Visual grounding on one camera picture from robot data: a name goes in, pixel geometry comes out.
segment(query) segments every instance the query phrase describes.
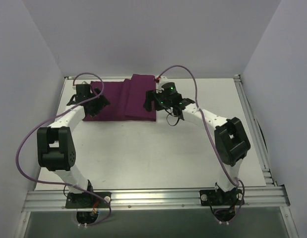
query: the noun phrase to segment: purple cloth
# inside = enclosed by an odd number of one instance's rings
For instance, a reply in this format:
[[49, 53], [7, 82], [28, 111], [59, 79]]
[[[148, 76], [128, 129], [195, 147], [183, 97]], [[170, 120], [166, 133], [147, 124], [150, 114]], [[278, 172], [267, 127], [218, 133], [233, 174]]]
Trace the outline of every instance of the purple cloth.
[[[156, 121], [156, 112], [147, 112], [143, 108], [145, 94], [155, 90], [153, 75], [134, 74], [124, 82], [105, 82], [104, 95], [111, 103], [93, 118], [87, 115], [84, 121], [122, 121], [148, 120]], [[91, 82], [92, 88], [102, 88], [101, 82]]]

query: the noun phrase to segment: aluminum frame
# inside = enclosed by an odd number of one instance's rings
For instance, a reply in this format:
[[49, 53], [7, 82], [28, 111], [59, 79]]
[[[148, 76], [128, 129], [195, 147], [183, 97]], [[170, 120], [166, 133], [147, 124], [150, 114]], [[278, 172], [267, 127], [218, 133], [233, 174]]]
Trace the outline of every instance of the aluminum frame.
[[[86, 76], [84, 79], [96, 79]], [[107, 79], [126, 77], [107, 77]], [[254, 146], [258, 153], [259, 162], [265, 177], [266, 187], [247, 187], [245, 205], [247, 207], [280, 207], [289, 237], [298, 237], [294, 221], [289, 209], [286, 190], [277, 186], [272, 178], [268, 153], [260, 132], [259, 124], [243, 90], [242, 83], [234, 79], [236, 89], [243, 107], [243, 111], [253, 137]], [[202, 207], [199, 200], [199, 191], [205, 188], [188, 189], [152, 189], [152, 190], [112, 190], [111, 206], [117, 210], [161, 210], [161, 209], [208, 209]], [[85, 211], [88, 209], [65, 209], [65, 197], [62, 191], [30, 191], [24, 202], [20, 222], [15, 237], [23, 237], [28, 226], [31, 212], [46, 211]]]

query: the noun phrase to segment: glass panel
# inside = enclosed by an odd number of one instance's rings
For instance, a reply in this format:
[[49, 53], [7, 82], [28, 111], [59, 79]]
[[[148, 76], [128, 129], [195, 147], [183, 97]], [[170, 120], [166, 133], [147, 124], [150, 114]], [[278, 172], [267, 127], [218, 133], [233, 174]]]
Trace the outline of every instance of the glass panel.
[[279, 208], [243, 208], [228, 226], [217, 224], [209, 209], [114, 211], [104, 223], [86, 229], [78, 228], [73, 217], [73, 212], [32, 212], [25, 237], [288, 237]]

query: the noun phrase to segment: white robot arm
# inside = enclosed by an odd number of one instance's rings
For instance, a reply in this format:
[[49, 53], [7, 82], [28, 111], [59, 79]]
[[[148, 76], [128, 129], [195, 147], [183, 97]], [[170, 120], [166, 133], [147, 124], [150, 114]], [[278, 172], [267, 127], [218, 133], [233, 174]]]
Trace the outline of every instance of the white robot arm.
[[[67, 104], [65, 111], [73, 108], [75, 104], [94, 97], [89, 84], [76, 85], [76, 94]], [[57, 121], [47, 127], [41, 127], [37, 131], [38, 162], [43, 168], [47, 168], [58, 175], [65, 183], [76, 185], [84, 190], [92, 191], [92, 185], [75, 165], [76, 151], [71, 133], [86, 115], [95, 116], [99, 111], [109, 105], [105, 96], [77, 106]], [[81, 194], [82, 191], [68, 188], [70, 193]]]
[[[155, 110], [172, 110], [173, 114], [179, 119], [204, 128], [202, 113], [200, 112], [202, 108], [198, 108], [191, 99], [183, 99], [181, 94], [177, 92], [175, 84], [165, 80], [166, 77], [162, 77], [162, 80], [158, 81], [157, 91], [147, 92], [144, 108], [151, 111], [152, 102], [154, 102]], [[243, 158], [250, 149], [250, 142], [245, 129], [238, 118], [227, 119], [206, 109], [202, 109], [202, 111], [208, 128], [214, 132], [216, 149], [228, 176], [235, 180], [238, 177]], [[222, 169], [219, 171], [216, 185], [223, 192], [229, 192], [235, 188]]]

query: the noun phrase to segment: white enclosure wall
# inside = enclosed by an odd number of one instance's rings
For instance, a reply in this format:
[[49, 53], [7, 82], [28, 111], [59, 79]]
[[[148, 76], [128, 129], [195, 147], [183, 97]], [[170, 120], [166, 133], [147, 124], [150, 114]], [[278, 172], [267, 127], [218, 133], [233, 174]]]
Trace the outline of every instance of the white enclosure wall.
[[[53, 115], [63, 78], [21, 0], [0, 0], [0, 237], [13, 237], [28, 189], [33, 185], [15, 166], [22, 138]], [[21, 165], [38, 173], [35, 136], [26, 143]]]
[[[64, 75], [240, 74], [280, 0], [23, 0]], [[173, 76], [187, 76], [174, 70]]]
[[300, 237], [307, 237], [307, 0], [282, 0], [243, 75], [285, 184]]

